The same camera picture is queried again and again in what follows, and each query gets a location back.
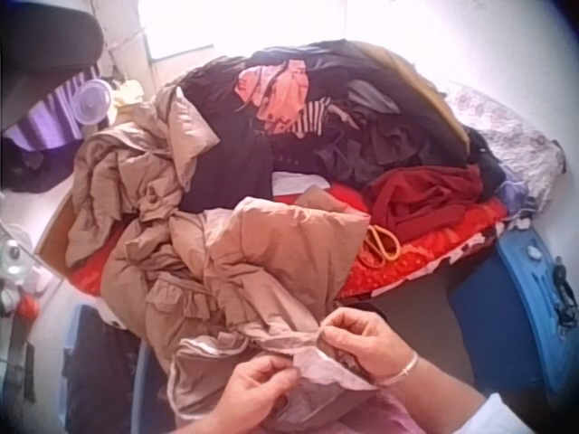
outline maroon clothing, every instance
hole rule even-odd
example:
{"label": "maroon clothing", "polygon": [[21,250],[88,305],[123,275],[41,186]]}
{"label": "maroon clothing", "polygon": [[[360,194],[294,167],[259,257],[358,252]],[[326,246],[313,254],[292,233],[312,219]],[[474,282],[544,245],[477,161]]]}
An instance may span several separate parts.
{"label": "maroon clothing", "polygon": [[364,191],[372,223],[401,243],[460,222],[482,191],[479,168],[418,166],[393,169]]}

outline wrist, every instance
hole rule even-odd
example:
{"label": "wrist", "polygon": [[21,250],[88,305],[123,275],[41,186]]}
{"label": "wrist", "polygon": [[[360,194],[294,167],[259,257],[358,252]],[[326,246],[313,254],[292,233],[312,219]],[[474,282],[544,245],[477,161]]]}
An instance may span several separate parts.
{"label": "wrist", "polygon": [[232,426],[226,422],[226,418],[214,411],[190,427],[191,429],[187,431],[188,434],[244,434],[243,431],[238,430],[239,427]]}
{"label": "wrist", "polygon": [[406,377],[408,377],[416,369],[418,362],[420,361],[420,356],[415,351],[412,352],[412,357],[410,361],[394,375],[389,375],[375,380],[376,385],[379,387],[390,387],[399,382],[403,382]]}
{"label": "wrist", "polygon": [[373,375],[375,383],[378,384],[401,373],[413,361],[415,354],[416,352],[402,339],[389,345],[384,353],[387,357],[384,369]]}

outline white sleeve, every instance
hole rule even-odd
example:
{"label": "white sleeve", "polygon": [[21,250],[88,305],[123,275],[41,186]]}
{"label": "white sleeve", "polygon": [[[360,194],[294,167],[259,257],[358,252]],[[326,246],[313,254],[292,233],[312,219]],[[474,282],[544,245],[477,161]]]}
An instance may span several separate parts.
{"label": "white sleeve", "polygon": [[479,411],[472,416],[455,434],[533,434],[500,399],[493,393]]}

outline human hand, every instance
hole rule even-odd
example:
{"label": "human hand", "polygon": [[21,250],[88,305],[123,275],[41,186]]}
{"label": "human hand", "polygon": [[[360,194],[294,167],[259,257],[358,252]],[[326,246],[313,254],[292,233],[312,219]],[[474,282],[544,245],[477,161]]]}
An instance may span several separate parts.
{"label": "human hand", "polygon": [[274,402],[293,388],[298,378],[298,370],[283,357],[266,355],[238,364],[215,409],[194,424],[192,432],[248,432],[267,418]]}
{"label": "human hand", "polygon": [[324,340],[352,354],[377,382],[395,376],[413,359],[412,348],[378,314],[341,307],[321,326]]}

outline bracelet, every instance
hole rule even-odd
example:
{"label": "bracelet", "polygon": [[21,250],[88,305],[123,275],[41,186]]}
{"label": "bracelet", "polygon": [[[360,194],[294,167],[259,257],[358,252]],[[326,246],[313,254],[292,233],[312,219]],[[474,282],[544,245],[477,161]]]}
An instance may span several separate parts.
{"label": "bracelet", "polygon": [[412,370],[414,366],[418,363],[418,353],[414,351],[412,360],[394,377],[388,377],[385,380],[380,380],[378,383],[381,386],[391,386],[397,382],[401,382],[404,378],[408,376],[408,373]]}

